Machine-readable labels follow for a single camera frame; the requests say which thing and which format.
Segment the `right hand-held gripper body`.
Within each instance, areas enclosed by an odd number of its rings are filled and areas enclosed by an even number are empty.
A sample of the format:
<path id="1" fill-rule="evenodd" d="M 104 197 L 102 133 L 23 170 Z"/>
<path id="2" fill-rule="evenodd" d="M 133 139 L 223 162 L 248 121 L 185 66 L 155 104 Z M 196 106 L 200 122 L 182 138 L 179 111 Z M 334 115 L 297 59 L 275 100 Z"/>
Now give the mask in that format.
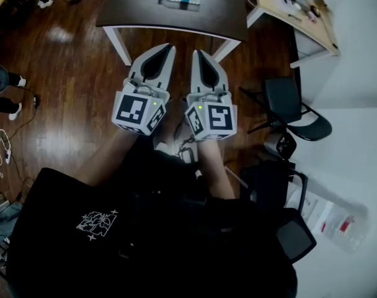
<path id="1" fill-rule="evenodd" d="M 237 133 L 237 106 L 229 91 L 190 93 L 186 119 L 196 141 L 222 140 Z"/>

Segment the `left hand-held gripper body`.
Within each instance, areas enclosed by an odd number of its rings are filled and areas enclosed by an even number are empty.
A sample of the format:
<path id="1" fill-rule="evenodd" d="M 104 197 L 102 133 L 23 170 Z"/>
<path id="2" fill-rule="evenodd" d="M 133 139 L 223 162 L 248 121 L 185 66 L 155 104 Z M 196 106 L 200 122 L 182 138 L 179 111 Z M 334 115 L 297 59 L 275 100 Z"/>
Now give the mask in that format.
<path id="1" fill-rule="evenodd" d="M 168 91 L 127 78 L 116 92 L 112 122 L 140 135 L 151 135 L 166 114 Z"/>

